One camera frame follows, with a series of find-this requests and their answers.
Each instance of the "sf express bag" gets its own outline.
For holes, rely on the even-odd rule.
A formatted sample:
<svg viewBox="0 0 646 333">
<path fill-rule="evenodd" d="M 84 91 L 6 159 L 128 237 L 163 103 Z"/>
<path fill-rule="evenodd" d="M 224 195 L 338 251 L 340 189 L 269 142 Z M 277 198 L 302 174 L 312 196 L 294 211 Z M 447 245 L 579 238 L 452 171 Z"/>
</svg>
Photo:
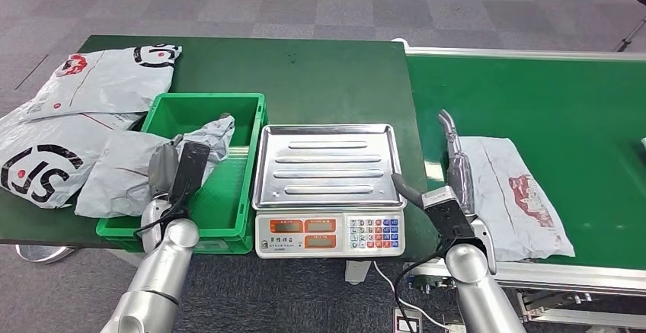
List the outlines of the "sf express bag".
<svg viewBox="0 0 646 333">
<path fill-rule="evenodd" d="M 509 139 L 461 136 L 472 169 L 475 212 L 489 227 L 498 261 L 574 257 L 556 209 Z"/>
<path fill-rule="evenodd" d="M 141 216 L 152 200 L 150 158 L 168 142 L 151 133 L 113 131 L 81 189 L 74 213 L 86 217 Z"/>
<path fill-rule="evenodd" d="M 189 140 L 211 148 L 202 179 L 204 184 L 213 169 L 229 154 L 234 130 L 235 120 L 226 114 L 192 133 L 184 134 L 177 150 L 172 149 L 181 153 Z M 160 146 L 169 142 L 169 139 L 151 133 L 114 131 L 78 196 L 76 215 L 104 218 L 141 216 L 152 201 L 152 194 L 156 193 L 150 190 L 149 176 L 155 177 L 154 172 L 158 169 L 149 168 L 150 159 Z"/>
<path fill-rule="evenodd" d="M 21 120 L 63 114 L 146 112 L 171 87 L 180 46 L 75 53 L 38 91 Z"/>
<path fill-rule="evenodd" d="M 0 187 L 38 207 L 67 206 L 88 179 L 113 130 L 139 114 L 71 114 L 23 122 L 33 100 L 0 119 Z"/>
</svg>

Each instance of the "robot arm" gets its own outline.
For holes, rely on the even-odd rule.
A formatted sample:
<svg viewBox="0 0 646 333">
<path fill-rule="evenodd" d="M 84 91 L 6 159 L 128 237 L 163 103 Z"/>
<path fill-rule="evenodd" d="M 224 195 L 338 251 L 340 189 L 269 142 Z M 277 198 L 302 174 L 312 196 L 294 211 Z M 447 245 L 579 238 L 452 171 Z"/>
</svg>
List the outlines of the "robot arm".
<svg viewBox="0 0 646 333">
<path fill-rule="evenodd" d="M 469 157 L 462 152 L 456 125 L 445 110 L 438 120 L 446 137 L 449 186 L 421 194 L 392 175 L 397 191 L 423 210 L 443 243 L 452 243 L 443 255 L 458 290 L 458 306 L 469 333 L 525 333 L 509 299 L 492 277 L 496 257 L 491 234 L 474 211 Z"/>
<path fill-rule="evenodd" d="M 496 272 L 494 246 L 486 224 L 466 216 L 449 186 L 420 194 L 401 175 L 392 180 L 399 193 L 422 209 L 452 246 L 443 255 L 458 290 L 458 306 L 469 333 L 525 333 L 503 290 L 491 276 Z"/>
<path fill-rule="evenodd" d="M 198 228 L 189 219 L 171 221 L 157 247 L 143 258 L 101 333 L 172 332 L 190 257 L 199 239 Z"/>
<path fill-rule="evenodd" d="M 101 333 L 171 333 L 177 304 L 200 230 L 186 201 L 201 185 L 209 147 L 186 142 L 182 156 L 163 145 L 151 158 L 151 189 L 157 194 L 141 218 L 143 258 Z"/>
</svg>

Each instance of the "orange display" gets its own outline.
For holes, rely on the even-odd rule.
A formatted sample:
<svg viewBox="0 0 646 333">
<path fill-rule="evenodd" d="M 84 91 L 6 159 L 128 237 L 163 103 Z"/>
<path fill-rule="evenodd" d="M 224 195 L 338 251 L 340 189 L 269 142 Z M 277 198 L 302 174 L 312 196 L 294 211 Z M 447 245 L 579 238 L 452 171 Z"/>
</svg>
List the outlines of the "orange display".
<svg viewBox="0 0 646 333">
<path fill-rule="evenodd" d="M 269 222 L 271 232 L 302 232 L 301 220 L 271 220 Z"/>
<path fill-rule="evenodd" d="M 334 232 L 337 222 L 334 219 L 305 220 L 305 232 Z"/>
<path fill-rule="evenodd" d="M 305 237 L 305 248 L 334 248 L 336 246 L 336 235 L 307 235 Z"/>
</svg>

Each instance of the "gray carpet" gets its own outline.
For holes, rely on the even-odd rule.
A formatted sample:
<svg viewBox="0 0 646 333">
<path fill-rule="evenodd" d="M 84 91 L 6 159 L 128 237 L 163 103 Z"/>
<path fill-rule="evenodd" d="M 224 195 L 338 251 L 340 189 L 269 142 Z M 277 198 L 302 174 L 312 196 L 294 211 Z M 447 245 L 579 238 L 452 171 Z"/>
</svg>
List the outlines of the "gray carpet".
<svg viewBox="0 0 646 333">
<path fill-rule="evenodd" d="M 403 37 L 413 46 L 610 51 L 644 15 L 630 0 L 0 0 L 0 115 L 31 98 L 90 34 Z M 646 31 L 628 51 L 646 51 Z M 382 264 L 391 277 L 401 268 Z M 175 331 L 391 331 L 388 285 L 371 269 L 353 287 L 344 267 L 341 260 L 198 255 Z M 82 250 L 42 266 L 0 246 L 0 331 L 98 331 L 133 274 L 106 251 Z M 456 312 L 453 292 L 405 295 L 436 317 Z M 622 301 L 611 305 L 634 305 Z M 426 332 L 441 331 L 424 324 Z"/>
</svg>

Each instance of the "white cable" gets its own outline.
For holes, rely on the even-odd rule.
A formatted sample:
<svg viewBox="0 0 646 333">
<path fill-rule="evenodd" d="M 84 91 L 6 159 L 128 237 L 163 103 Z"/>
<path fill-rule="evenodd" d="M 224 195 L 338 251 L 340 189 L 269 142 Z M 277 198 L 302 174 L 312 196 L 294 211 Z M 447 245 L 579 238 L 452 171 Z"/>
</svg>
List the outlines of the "white cable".
<svg viewBox="0 0 646 333">
<path fill-rule="evenodd" d="M 379 274 L 379 276 L 383 277 L 383 279 L 384 279 L 384 280 L 386 280 L 386 282 L 388 282 L 388 285 L 390 285 L 390 290 L 392 290 L 392 292 L 394 293 L 394 292 L 395 292 L 395 286 L 392 284 L 392 281 L 390 281 L 390 279 L 389 279 L 389 278 L 387 278 L 387 277 L 383 274 L 382 270 L 380 270 L 380 269 L 379 269 L 379 266 L 377 265 L 377 262 L 376 262 L 376 261 L 373 261 L 373 264 L 375 265 L 375 269 L 377 270 L 377 273 Z M 411 308 L 411 309 L 415 309 L 415 310 L 417 310 L 418 312 L 421 312 L 421 313 L 422 313 L 422 315 L 424 315 L 424 316 L 426 317 L 426 319 L 430 320 L 430 322 L 431 322 L 431 323 L 433 323 L 433 324 L 437 325 L 438 327 L 440 327 L 440 328 L 444 328 L 444 329 L 446 329 L 446 330 L 449 330 L 449 326 L 448 326 L 448 325 L 444 325 L 444 324 L 441 324 L 441 323 L 437 322 L 435 319 L 431 318 L 431 317 L 430 317 L 430 316 L 429 316 L 429 315 L 428 315 L 424 310 L 422 310 L 421 308 L 418 308 L 418 307 L 416 307 L 416 306 L 415 306 L 415 305 L 413 305 L 413 304 L 406 303 L 406 302 L 405 302 L 404 300 L 402 300 L 402 299 L 399 299 L 399 302 L 400 302 L 400 303 L 402 303 L 402 304 L 404 304 L 405 306 L 408 306 L 408 307 L 409 307 L 409 308 Z"/>
</svg>

